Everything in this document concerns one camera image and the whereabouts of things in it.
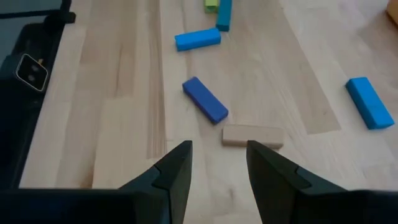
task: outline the wooden table surface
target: wooden table surface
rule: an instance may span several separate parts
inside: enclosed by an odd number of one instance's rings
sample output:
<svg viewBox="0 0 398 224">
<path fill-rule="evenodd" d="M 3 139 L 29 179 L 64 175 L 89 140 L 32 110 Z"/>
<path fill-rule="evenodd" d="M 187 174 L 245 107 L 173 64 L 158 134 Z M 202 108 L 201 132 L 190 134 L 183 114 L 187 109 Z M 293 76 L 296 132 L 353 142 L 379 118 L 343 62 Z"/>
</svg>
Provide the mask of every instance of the wooden table surface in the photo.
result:
<svg viewBox="0 0 398 224">
<path fill-rule="evenodd" d="M 225 124 L 285 129 L 279 151 L 347 189 L 398 190 L 398 127 L 368 131 L 344 84 L 367 76 L 398 119 L 398 31 L 387 0 L 234 0 L 221 45 L 178 53 L 214 27 L 203 0 L 74 0 L 21 187 L 118 188 L 193 141 L 185 223 L 260 223 L 242 148 Z M 229 109 L 213 126 L 182 83 Z"/>
</svg>

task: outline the natural wood block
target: natural wood block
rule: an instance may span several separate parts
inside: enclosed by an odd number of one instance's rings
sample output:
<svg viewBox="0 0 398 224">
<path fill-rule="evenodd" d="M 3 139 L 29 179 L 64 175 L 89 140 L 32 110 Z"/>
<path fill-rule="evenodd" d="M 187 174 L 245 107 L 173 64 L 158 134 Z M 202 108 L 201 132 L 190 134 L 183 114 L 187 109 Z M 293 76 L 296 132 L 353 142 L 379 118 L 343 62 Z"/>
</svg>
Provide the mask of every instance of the natural wood block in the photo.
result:
<svg viewBox="0 0 398 224">
<path fill-rule="evenodd" d="M 249 125 L 226 125 L 223 129 L 225 146 L 246 147 L 248 140 L 258 141 L 271 149 L 280 149 L 284 145 L 284 130 Z"/>
<path fill-rule="evenodd" d="M 387 5 L 387 13 L 391 16 L 396 24 L 398 24 L 398 0 L 390 0 Z"/>
</svg>

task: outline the wooden block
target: wooden block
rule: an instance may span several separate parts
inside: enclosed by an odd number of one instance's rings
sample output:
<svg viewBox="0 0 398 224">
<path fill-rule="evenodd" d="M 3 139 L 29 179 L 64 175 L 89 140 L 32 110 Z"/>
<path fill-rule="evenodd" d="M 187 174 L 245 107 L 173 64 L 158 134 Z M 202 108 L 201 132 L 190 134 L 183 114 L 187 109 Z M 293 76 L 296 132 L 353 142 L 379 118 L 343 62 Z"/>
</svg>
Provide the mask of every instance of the wooden block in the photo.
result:
<svg viewBox="0 0 398 224">
<path fill-rule="evenodd" d="M 205 0 L 205 13 L 216 13 L 218 10 L 218 0 Z"/>
<path fill-rule="evenodd" d="M 232 13 L 232 0 L 221 0 L 218 7 L 216 27 L 219 31 L 229 31 Z"/>
<path fill-rule="evenodd" d="M 217 28 L 199 30 L 174 37 L 178 51 L 195 49 L 221 43 L 221 34 Z"/>
<path fill-rule="evenodd" d="M 219 123 L 228 116 L 225 106 L 197 77 L 183 83 L 182 88 L 213 124 Z"/>
<path fill-rule="evenodd" d="M 368 129 L 382 129 L 394 124 L 368 78 L 352 78 L 347 82 L 346 88 Z"/>
<path fill-rule="evenodd" d="M 398 0 L 390 0 L 387 5 L 387 13 L 391 16 L 396 24 L 398 24 Z"/>
<path fill-rule="evenodd" d="M 226 125 L 223 129 L 225 146 L 246 147 L 248 140 L 258 141 L 271 149 L 280 149 L 284 145 L 284 130 L 249 125 Z"/>
</svg>

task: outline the dark blue wooden block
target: dark blue wooden block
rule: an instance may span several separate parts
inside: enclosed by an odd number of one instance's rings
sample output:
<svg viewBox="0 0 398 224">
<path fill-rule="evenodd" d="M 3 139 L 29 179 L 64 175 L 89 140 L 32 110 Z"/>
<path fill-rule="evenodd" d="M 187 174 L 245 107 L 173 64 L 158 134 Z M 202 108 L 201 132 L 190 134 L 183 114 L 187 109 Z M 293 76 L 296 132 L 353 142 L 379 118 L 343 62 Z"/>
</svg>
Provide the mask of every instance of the dark blue wooden block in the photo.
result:
<svg viewBox="0 0 398 224">
<path fill-rule="evenodd" d="M 197 77 L 183 83 L 182 88 L 212 123 L 217 124 L 227 117 L 228 110 Z"/>
<path fill-rule="evenodd" d="M 231 23 L 232 0 L 221 0 L 218 7 L 216 27 L 220 31 L 229 31 Z"/>
<path fill-rule="evenodd" d="M 352 78 L 347 82 L 346 88 L 368 129 L 382 129 L 394 124 L 368 78 Z"/>
<path fill-rule="evenodd" d="M 221 34 L 217 28 L 199 30 L 174 37 L 178 51 L 221 43 Z"/>
</svg>

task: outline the black device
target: black device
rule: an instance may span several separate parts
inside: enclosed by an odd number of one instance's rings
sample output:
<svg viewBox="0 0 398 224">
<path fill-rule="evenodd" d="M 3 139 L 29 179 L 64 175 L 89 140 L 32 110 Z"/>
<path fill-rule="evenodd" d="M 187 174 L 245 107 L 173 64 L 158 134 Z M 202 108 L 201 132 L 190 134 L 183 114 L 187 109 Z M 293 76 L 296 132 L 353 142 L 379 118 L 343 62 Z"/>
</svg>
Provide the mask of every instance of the black device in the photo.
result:
<svg viewBox="0 0 398 224">
<path fill-rule="evenodd" d="M 248 141 L 250 183 L 263 223 L 397 223 L 398 194 L 347 191 Z M 0 222 L 183 223 L 192 172 L 184 141 L 118 190 L 0 191 Z"/>
<path fill-rule="evenodd" d="M 71 2 L 0 1 L 0 189 L 18 188 Z"/>
</svg>

